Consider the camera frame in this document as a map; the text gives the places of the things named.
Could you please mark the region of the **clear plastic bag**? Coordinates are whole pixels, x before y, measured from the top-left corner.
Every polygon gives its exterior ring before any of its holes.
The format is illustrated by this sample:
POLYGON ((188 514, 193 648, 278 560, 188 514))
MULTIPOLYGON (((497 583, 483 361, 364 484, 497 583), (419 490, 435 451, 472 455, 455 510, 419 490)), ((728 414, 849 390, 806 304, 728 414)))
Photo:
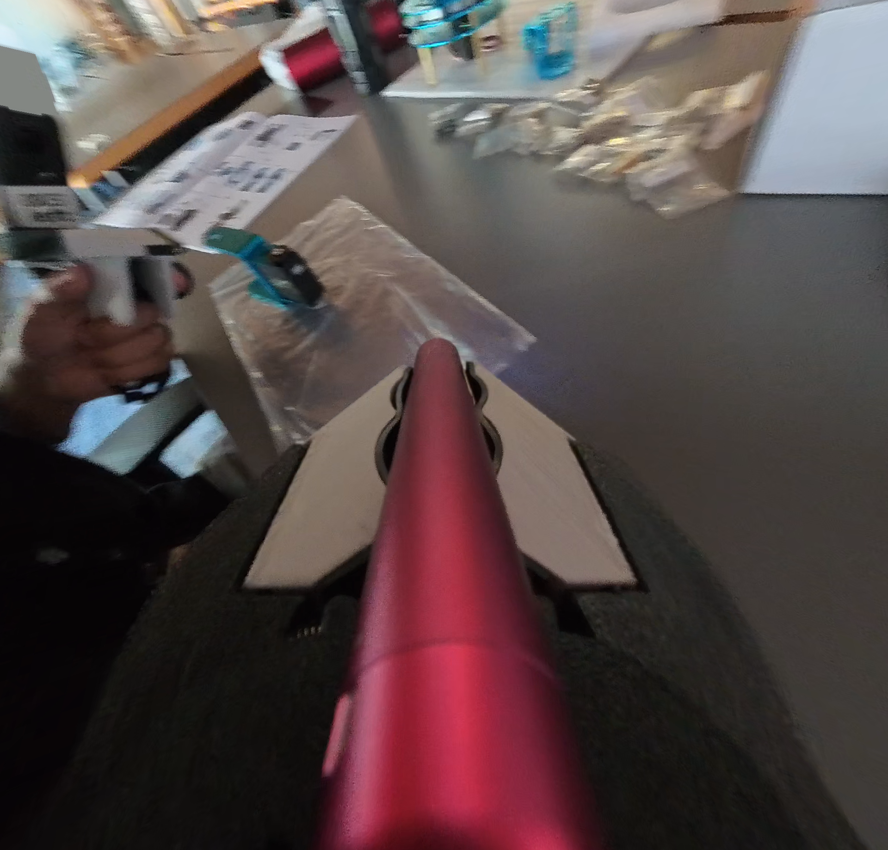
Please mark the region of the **clear plastic bag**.
POLYGON ((339 197, 284 235, 323 284, 317 308, 254 297, 239 264, 210 283, 210 297, 256 396, 275 450, 311 435, 433 338, 495 375, 536 338, 404 236, 339 197))

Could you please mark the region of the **small red object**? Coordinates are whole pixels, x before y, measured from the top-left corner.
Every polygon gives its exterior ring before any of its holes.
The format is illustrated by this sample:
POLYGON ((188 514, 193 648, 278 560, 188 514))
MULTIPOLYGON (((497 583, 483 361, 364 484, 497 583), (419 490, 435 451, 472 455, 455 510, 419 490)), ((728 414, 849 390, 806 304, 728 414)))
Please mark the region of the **small red object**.
POLYGON ((372 35, 384 54, 391 54, 405 43, 405 29, 393 0, 371 0, 366 10, 372 35))

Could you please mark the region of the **blue toy robot arm base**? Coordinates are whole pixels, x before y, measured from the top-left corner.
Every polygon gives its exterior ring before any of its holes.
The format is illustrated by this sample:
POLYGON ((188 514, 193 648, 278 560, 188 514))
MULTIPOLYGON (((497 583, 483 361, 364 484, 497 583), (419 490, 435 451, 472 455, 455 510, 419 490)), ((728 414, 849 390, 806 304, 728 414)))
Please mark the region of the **blue toy robot arm base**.
POLYGON ((398 11, 407 41, 415 49, 425 83, 431 88, 440 85, 436 53, 447 50, 485 74, 484 30, 494 27, 495 37, 505 41, 498 22, 505 12, 505 0, 404 0, 398 11))

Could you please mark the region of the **person's dark clothing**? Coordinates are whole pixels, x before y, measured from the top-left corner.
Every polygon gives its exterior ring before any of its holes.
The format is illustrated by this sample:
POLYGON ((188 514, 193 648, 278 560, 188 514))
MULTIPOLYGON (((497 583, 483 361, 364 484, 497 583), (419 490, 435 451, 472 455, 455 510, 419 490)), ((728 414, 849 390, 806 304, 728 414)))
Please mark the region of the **person's dark clothing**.
POLYGON ((2 404, 1 822, 14 848, 66 769, 170 554, 234 500, 60 451, 70 417, 2 404))

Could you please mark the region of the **orange and white cardboard box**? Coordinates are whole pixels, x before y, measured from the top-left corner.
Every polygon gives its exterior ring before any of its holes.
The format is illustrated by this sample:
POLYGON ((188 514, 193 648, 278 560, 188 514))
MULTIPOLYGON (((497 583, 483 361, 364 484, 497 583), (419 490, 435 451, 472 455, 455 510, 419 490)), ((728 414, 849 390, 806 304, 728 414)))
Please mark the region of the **orange and white cardboard box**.
POLYGON ((885 197, 887 0, 805 0, 741 193, 885 197))

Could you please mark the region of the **blue metal servo bracket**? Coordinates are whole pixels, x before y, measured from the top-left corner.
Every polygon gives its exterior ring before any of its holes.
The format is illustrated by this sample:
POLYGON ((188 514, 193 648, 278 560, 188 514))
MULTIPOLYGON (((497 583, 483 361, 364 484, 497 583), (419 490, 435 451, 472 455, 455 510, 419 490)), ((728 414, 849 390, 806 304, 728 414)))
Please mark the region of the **blue metal servo bracket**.
POLYGON ((270 243, 262 236, 250 231, 216 226, 204 233, 202 245, 212 253, 238 259, 242 265, 247 267, 251 275, 248 291, 254 299, 277 308, 306 307, 302 303, 285 300, 272 283, 268 267, 268 254, 271 246, 278 244, 270 243))

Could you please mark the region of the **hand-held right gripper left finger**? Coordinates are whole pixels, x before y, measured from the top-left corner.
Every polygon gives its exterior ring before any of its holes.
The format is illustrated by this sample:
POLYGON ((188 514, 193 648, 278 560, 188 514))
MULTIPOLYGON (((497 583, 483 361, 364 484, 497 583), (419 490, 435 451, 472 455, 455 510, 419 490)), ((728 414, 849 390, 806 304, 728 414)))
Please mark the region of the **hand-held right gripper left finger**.
POLYGON ((400 367, 310 439, 244 578, 247 591, 309 591, 371 545, 385 485, 376 444, 395 417, 400 367))

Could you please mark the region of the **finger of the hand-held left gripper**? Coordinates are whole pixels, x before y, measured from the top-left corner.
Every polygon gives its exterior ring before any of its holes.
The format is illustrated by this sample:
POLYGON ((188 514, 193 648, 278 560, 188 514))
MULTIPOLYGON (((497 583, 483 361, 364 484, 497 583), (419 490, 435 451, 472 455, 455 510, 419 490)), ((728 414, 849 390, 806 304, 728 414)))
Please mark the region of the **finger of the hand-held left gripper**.
POLYGON ((166 233, 144 228, 79 228, 66 230, 66 252, 73 259, 172 258, 188 247, 166 233))

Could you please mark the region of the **white foam sheet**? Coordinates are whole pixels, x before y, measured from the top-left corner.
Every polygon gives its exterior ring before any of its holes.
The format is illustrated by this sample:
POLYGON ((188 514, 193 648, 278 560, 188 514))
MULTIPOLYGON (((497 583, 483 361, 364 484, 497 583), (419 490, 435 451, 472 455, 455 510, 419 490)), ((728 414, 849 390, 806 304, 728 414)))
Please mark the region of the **white foam sheet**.
POLYGON ((576 43, 574 66, 557 79, 541 79, 517 40, 484 53, 481 62, 460 60, 448 48, 434 48, 433 83, 427 81, 425 67, 418 62, 384 89, 383 96, 412 100, 543 99, 590 79, 608 79, 647 42, 647 37, 619 40, 583 33, 576 43))

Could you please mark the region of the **black servo motor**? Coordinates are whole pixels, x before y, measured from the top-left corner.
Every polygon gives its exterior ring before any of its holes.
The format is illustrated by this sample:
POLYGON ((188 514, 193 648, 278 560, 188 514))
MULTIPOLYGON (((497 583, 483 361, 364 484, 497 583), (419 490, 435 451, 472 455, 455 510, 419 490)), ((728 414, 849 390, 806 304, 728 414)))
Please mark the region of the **black servo motor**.
POLYGON ((321 306, 326 289, 299 252, 287 245, 272 245, 268 262, 272 283, 285 300, 308 308, 321 306))

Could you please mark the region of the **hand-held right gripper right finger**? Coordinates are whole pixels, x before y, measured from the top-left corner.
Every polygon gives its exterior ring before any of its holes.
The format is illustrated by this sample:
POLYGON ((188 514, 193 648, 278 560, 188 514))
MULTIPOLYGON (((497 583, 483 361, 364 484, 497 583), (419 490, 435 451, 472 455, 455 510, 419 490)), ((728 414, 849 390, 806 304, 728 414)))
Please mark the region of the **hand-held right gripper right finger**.
POLYGON ((574 438, 484 367, 465 369, 498 442, 497 481, 520 552, 573 591, 637 589, 574 438))

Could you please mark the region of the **grey desk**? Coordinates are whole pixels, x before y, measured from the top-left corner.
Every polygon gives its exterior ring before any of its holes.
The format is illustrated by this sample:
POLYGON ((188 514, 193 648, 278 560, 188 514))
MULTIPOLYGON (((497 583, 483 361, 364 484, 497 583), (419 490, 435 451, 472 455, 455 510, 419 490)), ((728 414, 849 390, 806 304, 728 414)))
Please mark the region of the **grey desk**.
POLYGON ((336 197, 536 337, 505 374, 699 545, 829 794, 886 848, 886 197, 735 197, 665 221, 534 161, 438 143, 420 101, 358 119, 256 221, 336 197))

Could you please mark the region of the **pile of small screw bags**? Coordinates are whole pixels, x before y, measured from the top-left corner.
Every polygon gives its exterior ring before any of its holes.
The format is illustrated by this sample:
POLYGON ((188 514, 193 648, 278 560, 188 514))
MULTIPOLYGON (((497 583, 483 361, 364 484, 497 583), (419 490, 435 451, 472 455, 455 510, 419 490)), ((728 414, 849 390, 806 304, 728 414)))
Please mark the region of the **pile of small screw bags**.
POLYGON ((438 139, 470 142, 474 159, 551 160, 562 179, 621 187, 672 220, 732 194, 711 156, 759 123, 769 85, 756 70, 670 102, 652 77, 611 89, 590 79, 548 100, 452 102, 427 122, 438 139))

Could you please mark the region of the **blue perforated metal bracket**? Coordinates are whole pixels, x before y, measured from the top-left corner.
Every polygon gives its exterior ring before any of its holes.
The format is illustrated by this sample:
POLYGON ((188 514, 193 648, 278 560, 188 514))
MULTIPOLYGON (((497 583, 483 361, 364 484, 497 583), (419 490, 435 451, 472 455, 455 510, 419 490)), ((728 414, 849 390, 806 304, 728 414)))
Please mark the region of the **blue perforated metal bracket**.
POLYGON ((577 5, 568 1, 540 12, 524 26, 523 47, 539 79, 560 79, 573 71, 578 21, 577 5))

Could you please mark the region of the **person's left hand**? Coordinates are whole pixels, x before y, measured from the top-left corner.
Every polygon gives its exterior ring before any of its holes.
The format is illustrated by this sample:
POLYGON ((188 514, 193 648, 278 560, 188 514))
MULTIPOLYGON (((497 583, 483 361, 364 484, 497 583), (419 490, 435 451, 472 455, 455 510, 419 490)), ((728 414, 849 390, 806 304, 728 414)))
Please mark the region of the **person's left hand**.
POLYGON ((156 308, 131 325, 92 318, 92 277, 74 265, 51 275, 19 323, 2 361, 2 390, 35 401, 82 405, 161 375, 172 334, 156 308))

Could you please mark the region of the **white instruction sheet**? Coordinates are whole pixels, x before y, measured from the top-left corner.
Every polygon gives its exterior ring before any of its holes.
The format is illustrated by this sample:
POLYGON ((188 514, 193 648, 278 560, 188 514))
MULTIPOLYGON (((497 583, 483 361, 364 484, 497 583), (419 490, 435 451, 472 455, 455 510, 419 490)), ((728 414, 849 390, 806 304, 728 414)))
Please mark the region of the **white instruction sheet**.
POLYGON ((210 229, 249 229, 354 120, 239 114, 196 135, 131 186, 96 224, 152 229, 205 251, 210 229))

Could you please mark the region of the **red electric screwdriver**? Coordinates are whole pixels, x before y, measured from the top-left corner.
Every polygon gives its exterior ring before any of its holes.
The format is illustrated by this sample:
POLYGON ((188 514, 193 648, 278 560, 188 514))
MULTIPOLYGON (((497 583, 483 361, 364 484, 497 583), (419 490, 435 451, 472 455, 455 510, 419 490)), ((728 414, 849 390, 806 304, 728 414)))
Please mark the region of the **red electric screwdriver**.
POLYGON ((407 386, 314 848, 604 848, 456 348, 407 386))

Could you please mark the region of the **red cylindrical container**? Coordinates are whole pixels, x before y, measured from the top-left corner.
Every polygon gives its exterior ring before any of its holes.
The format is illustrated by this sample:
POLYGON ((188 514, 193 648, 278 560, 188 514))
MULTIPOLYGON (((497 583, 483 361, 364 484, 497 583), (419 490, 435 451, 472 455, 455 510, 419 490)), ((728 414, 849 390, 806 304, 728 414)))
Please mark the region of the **red cylindrical container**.
POLYGON ((345 74, 339 47, 326 28, 265 44, 259 62, 273 84, 290 92, 310 92, 345 74))

